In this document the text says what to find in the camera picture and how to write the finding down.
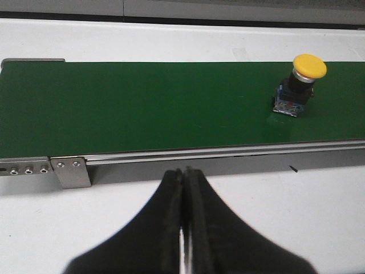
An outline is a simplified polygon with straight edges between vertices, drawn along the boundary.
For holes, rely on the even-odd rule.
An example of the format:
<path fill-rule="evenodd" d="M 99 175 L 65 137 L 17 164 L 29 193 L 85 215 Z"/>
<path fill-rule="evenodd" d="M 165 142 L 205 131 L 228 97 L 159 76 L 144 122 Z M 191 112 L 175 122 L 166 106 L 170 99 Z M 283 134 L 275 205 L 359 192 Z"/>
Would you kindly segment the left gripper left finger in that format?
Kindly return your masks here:
<path fill-rule="evenodd" d="M 181 170 L 166 171 L 157 190 L 120 231 L 70 261 L 65 273 L 179 273 Z"/>

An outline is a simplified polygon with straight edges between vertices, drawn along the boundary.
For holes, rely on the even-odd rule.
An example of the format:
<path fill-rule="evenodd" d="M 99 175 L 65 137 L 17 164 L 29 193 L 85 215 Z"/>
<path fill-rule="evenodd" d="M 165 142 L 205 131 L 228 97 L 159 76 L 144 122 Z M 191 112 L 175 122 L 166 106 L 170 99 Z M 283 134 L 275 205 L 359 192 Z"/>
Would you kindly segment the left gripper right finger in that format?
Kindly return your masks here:
<path fill-rule="evenodd" d="M 201 170 L 183 175 L 182 219 L 188 273 L 316 273 L 238 217 Z"/>

